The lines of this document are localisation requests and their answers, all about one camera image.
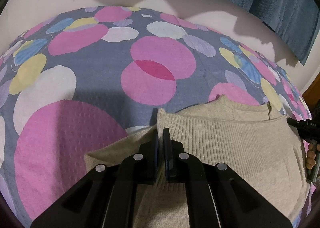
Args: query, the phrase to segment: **bedspread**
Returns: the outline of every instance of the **bedspread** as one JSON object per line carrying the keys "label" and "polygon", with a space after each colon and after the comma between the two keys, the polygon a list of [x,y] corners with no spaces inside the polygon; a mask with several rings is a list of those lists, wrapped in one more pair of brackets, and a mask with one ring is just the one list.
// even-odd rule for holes
{"label": "bedspread", "polygon": [[86,152],[155,124],[159,107],[221,94],[310,118],[282,68],[215,29],[135,7],[59,14],[0,57],[0,190],[29,227],[86,174]]}

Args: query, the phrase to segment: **pink circle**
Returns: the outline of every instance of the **pink circle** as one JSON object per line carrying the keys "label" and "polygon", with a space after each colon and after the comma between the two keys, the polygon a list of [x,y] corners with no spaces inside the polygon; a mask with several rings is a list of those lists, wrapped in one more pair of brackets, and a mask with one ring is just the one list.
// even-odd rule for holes
{"label": "pink circle", "polygon": [[283,88],[284,88],[284,91],[286,92],[286,94],[288,95],[292,105],[297,108],[298,105],[296,103],[296,101],[294,100],[294,96],[292,94],[292,91],[291,91],[291,88],[289,86],[289,83],[287,82],[287,80],[285,80],[283,77],[281,77],[281,82],[282,82],[282,85],[283,85]]}
{"label": "pink circle", "polygon": [[132,44],[130,52],[134,60],[151,60],[164,65],[175,79],[188,78],[196,69],[191,51],[170,37],[142,37]]}
{"label": "pink circle", "polygon": [[248,105],[260,105],[248,92],[232,83],[218,83],[209,94],[208,101],[214,101],[225,94],[230,100]]}
{"label": "pink circle", "polygon": [[252,64],[258,69],[258,71],[263,75],[263,77],[268,80],[270,83],[272,83],[274,86],[277,85],[277,81],[273,73],[268,69],[268,67],[259,60],[258,62],[251,61]]}
{"label": "pink circle", "polygon": [[32,29],[29,29],[26,34],[24,34],[24,39],[31,36],[33,33],[37,32],[39,29],[43,27],[43,22],[39,23],[38,25],[34,26]]}
{"label": "pink circle", "polygon": [[150,60],[136,60],[135,63],[147,74],[164,80],[175,80],[172,73],[162,64]]}
{"label": "pink circle", "polygon": [[305,150],[305,152],[307,153],[309,143],[308,143],[308,142],[306,142],[305,140],[302,140],[302,142],[303,142],[304,150]]}
{"label": "pink circle", "polygon": [[312,183],[311,184],[311,187],[310,187],[310,190],[311,190],[311,195],[314,193],[314,191],[316,190],[316,186]]}
{"label": "pink circle", "polygon": [[161,13],[160,18],[174,25],[183,26],[185,28],[190,28],[190,29],[198,29],[198,27],[195,24],[186,20],[179,19],[176,16],[173,16],[167,13]]}
{"label": "pink circle", "polygon": [[132,11],[126,11],[122,7],[107,6],[99,10],[94,17],[97,18],[99,22],[116,22],[126,19],[131,16],[131,14]]}
{"label": "pink circle", "polygon": [[177,88],[175,80],[156,78],[143,71],[135,62],[130,63],[123,70],[121,86],[131,99],[148,105],[161,105],[169,102]]}
{"label": "pink circle", "polygon": [[63,31],[48,45],[50,55],[62,55],[76,52],[100,40],[107,34],[108,28],[103,24],[79,31]]}
{"label": "pink circle", "polygon": [[216,29],[213,29],[213,28],[210,28],[210,27],[207,27],[207,29],[210,29],[211,31],[214,31],[214,32],[217,32],[219,34],[222,34],[220,31],[217,31]]}
{"label": "pink circle", "polygon": [[56,18],[56,16],[49,18],[46,21],[41,22],[38,25],[34,26],[32,29],[29,29],[26,32],[26,34],[24,34],[23,38],[26,39],[27,37],[31,36],[33,33],[37,32],[39,29],[41,29],[43,26],[51,23],[55,18]]}
{"label": "pink circle", "polygon": [[121,138],[126,131],[105,111],[62,100],[28,120],[14,154],[17,188],[32,220],[86,174],[83,156]]}
{"label": "pink circle", "polygon": [[302,117],[298,113],[296,113],[294,110],[292,111],[292,117],[296,119],[297,121],[303,120]]}
{"label": "pink circle", "polygon": [[240,43],[240,45],[241,45],[244,49],[248,50],[250,53],[254,54],[256,57],[258,57],[258,58],[260,59],[260,57],[259,57],[259,55],[257,54],[257,52],[255,52],[253,49],[249,48],[248,46],[246,46],[245,44],[242,44],[242,43]]}
{"label": "pink circle", "polygon": [[298,106],[299,106],[299,108],[300,108],[300,110],[301,110],[301,112],[302,112],[303,119],[304,119],[304,120],[305,120],[305,119],[308,119],[309,117],[308,117],[306,108],[304,108],[302,102],[301,102],[301,101],[297,101],[297,104],[298,104]]}
{"label": "pink circle", "polygon": [[276,64],[275,62],[273,62],[273,61],[271,61],[270,59],[266,58],[266,57],[264,56],[264,54],[262,54],[262,53],[259,53],[259,54],[260,54],[260,57],[261,57],[261,58],[264,58],[265,60],[268,61],[268,63],[269,63],[270,65],[272,65],[274,68],[277,68],[277,64]]}

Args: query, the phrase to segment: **ribbed knit fabric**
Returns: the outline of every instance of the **ribbed knit fabric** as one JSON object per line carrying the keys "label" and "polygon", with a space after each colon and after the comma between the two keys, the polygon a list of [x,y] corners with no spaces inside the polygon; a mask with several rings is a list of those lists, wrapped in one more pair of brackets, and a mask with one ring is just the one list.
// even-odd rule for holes
{"label": "ribbed knit fabric", "polygon": [[[222,95],[215,102],[195,105],[177,114],[159,109],[160,151],[163,129],[202,162],[225,162],[291,221],[302,209],[309,184],[305,152],[295,128],[270,103],[250,106]],[[151,139],[153,127],[84,156],[87,170],[104,163],[119,164]],[[154,186],[138,187],[134,227],[189,227],[183,184],[168,184],[160,166]]]}

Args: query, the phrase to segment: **metal screw head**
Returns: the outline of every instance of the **metal screw head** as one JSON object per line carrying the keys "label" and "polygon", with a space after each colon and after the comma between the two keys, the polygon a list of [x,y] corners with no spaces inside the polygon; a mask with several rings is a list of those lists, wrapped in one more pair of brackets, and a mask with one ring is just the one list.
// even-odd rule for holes
{"label": "metal screw head", "polygon": [[217,165],[217,168],[219,169],[219,170],[226,170],[227,168],[228,168],[228,166],[226,165],[226,164],[224,164],[224,163],[219,163],[218,165]]}
{"label": "metal screw head", "polygon": [[184,152],[183,152],[183,153],[180,153],[180,154],[179,154],[179,158],[180,158],[180,159],[188,159],[188,158],[189,158],[189,155],[188,155],[187,153],[184,153]]}
{"label": "metal screw head", "polygon": [[98,172],[102,172],[102,171],[104,171],[105,169],[106,169],[106,166],[105,166],[105,165],[100,164],[100,165],[97,165],[97,166],[96,166],[96,171],[98,171]]}
{"label": "metal screw head", "polygon": [[135,160],[141,160],[141,159],[143,159],[143,155],[140,154],[140,153],[137,153],[137,154],[135,154],[135,155],[133,156],[133,159],[135,159]]}

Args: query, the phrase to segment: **human hand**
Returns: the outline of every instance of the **human hand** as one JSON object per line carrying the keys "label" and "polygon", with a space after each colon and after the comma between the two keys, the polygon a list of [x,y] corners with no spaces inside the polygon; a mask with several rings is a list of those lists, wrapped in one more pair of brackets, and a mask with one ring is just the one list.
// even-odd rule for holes
{"label": "human hand", "polygon": [[[312,169],[313,166],[316,165],[316,154],[314,153],[314,151],[312,151],[313,149],[313,144],[310,143],[308,145],[308,151],[307,151],[307,158],[306,158],[306,167],[307,169]],[[320,151],[320,144],[317,144],[317,150]]]}

